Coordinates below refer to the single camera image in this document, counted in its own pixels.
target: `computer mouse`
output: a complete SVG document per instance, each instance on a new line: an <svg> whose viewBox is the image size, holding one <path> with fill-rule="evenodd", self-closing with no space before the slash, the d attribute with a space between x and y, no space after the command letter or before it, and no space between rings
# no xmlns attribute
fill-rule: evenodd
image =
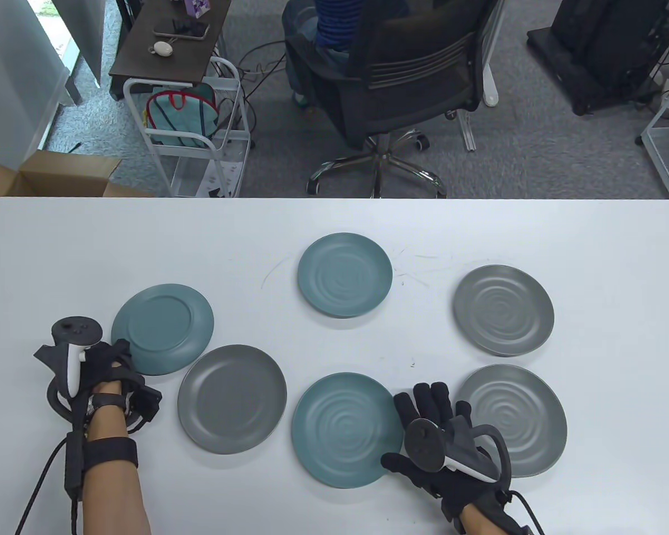
<svg viewBox="0 0 669 535"><path fill-rule="evenodd" d="M166 41L156 41L153 45L154 54L158 54L163 58L167 58L173 54L173 47Z"/></svg>

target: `purple box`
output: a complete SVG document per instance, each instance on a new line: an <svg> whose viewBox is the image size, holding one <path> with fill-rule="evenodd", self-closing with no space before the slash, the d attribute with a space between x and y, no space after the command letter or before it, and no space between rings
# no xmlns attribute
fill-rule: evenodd
<svg viewBox="0 0 669 535"><path fill-rule="evenodd" d="M203 13L210 10L208 0L185 0L186 13L195 18L199 18Z"/></svg>

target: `blue striped shirt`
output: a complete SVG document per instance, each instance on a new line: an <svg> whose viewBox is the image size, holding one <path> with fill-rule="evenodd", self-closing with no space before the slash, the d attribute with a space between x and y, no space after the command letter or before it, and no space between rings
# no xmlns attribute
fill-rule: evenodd
<svg viewBox="0 0 669 535"><path fill-rule="evenodd" d="M337 51L349 51L355 38L357 25L365 0L314 0L319 21L317 22L317 44ZM394 18L409 14L406 0L390 0L390 13L383 18Z"/></svg>

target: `gray carpet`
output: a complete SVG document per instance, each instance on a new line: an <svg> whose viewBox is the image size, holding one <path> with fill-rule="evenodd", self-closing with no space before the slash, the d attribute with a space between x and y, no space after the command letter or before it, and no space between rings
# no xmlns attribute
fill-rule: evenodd
<svg viewBox="0 0 669 535"><path fill-rule="evenodd" d="M406 147L398 155L439 174L455 198L668 198L643 149L633 140L651 115L622 106L584 118L526 48L526 31L547 26L559 0L507 0L505 22L491 62L500 104L481 105L472 115L478 150L467 153L456 123L436 118L421 125L431 149ZM233 0L225 26L231 59L266 41L282 38L285 0ZM102 87L80 60L75 81L83 102L63 108L46 148L117 155L114 180L163 194L156 166L123 101L108 94L108 71L118 38L118 11L107 5ZM277 59L273 46L253 61ZM245 64L254 68L255 64ZM290 100L284 73L267 79L252 97L258 114L241 195L302 197L307 177L323 161L349 151L318 110L299 110ZM369 175L354 172L322 181L324 197L365 197ZM386 176L382 196L426 198L433 192L407 176Z"/></svg>

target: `chair wheel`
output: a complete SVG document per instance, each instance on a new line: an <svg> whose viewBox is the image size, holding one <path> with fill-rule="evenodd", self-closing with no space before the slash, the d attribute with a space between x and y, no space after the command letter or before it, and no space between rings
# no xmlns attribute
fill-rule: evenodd
<svg viewBox="0 0 669 535"><path fill-rule="evenodd" d="M307 194L312 197L319 194L319 180L307 181Z"/></svg>
<svg viewBox="0 0 669 535"><path fill-rule="evenodd" d="M431 143L429 143L429 138L427 138L426 135L419 134L416 136L416 150L422 153L430 147Z"/></svg>
<svg viewBox="0 0 669 535"><path fill-rule="evenodd" d="M572 103L572 113L577 117L583 117L590 112L590 105L585 102L575 101Z"/></svg>

